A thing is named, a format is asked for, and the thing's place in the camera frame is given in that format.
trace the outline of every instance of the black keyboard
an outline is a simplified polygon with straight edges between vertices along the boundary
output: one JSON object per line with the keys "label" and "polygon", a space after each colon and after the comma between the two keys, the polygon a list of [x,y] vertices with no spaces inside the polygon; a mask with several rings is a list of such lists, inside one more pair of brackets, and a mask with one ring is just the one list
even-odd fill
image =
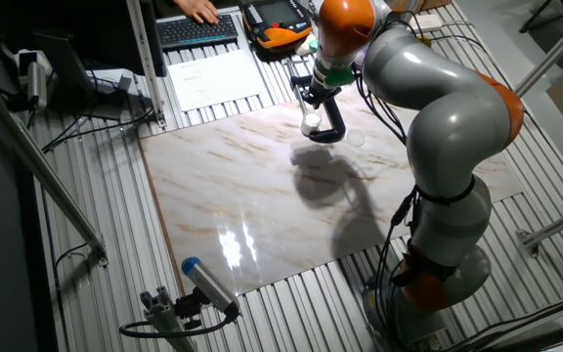
{"label": "black keyboard", "polygon": [[195,23],[190,19],[158,23],[162,49],[200,47],[238,38],[232,15],[219,16],[218,24]]}

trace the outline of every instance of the metal rail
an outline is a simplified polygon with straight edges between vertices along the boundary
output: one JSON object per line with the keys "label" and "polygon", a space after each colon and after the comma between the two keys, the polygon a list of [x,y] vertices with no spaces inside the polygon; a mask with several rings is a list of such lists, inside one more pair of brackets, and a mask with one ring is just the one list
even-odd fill
{"label": "metal rail", "polygon": [[101,265],[108,264],[106,246],[102,237],[95,231],[86,215],[79,208],[75,199],[66,190],[56,171],[51,167],[40,148],[27,133],[24,124],[10,115],[8,108],[0,96],[0,131],[10,143],[25,166],[45,187],[49,196],[56,202],[66,218],[97,253]]}

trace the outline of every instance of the paper sheet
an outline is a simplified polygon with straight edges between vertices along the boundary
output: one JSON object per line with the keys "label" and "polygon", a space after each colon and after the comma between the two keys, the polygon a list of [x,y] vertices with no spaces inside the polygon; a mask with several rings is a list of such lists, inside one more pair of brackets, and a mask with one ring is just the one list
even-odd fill
{"label": "paper sheet", "polygon": [[209,107],[265,91],[260,73],[243,51],[168,67],[181,111]]}

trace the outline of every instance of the white marble surface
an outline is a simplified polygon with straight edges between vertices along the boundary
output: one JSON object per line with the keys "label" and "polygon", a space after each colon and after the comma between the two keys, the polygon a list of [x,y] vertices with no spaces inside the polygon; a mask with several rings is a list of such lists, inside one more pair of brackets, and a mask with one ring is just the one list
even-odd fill
{"label": "white marble surface", "polygon": [[[297,103],[141,140],[178,266],[197,256],[244,293],[384,241],[413,185],[406,149],[355,87],[336,101],[363,145],[312,143],[299,131]],[[396,112],[407,128],[415,111]],[[500,155],[475,173],[493,201],[522,192]]]}

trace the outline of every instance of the metal pole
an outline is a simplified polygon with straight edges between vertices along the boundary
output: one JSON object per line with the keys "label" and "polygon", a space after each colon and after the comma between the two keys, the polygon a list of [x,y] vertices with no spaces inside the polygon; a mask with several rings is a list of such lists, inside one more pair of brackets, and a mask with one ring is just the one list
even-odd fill
{"label": "metal pole", "polygon": [[153,112],[155,112],[158,126],[166,127],[164,107],[162,106],[159,89],[157,88],[157,77],[155,76],[155,69],[153,68],[152,50],[149,47],[149,39],[145,31],[145,22],[143,20],[140,1],[127,0],[127,9],[129,10],[129,18],[134,28],[134,35],[138,38],[136,43],[138,44],[138,52],[141,56],[145,78],[147,79],[147,85],[149,86],[149,91],[152,96]]}
{"label": "metal pole", "polygon": [[563,230],[563,217],[554,223],[544,227],[540,231],[528,236],[523,240],[526,248],[533,247],[544,239],[547,239]]}
{"label": "metal pole", "polygon": [[406,5],[406,9],[401,15],[401,21],[410,23],[411,14],[415,14],[418,8],[420,7],[420,3],[422,0],[408,0],[408,4]]}
{"label": "metal pole", "polygon": [[75,227],[79,235],[99,256],[101,265],[108,264],[106,246],[102,238],[90,224],[75,199],[66,190],[65,184],[51,167],[45,155],[36,146],[27,133],[25,125],[10,115],[0,96],[0,131],[10,143],[13,151],[19,155],[31,173],[43,185],[66,218]]}
{"label": "metal pole", "polygon": [[538,80],[563,56],[563,37],[546,54],[546,58],[532,69],[514,90],[516,95],[523,97],[538,82]]}

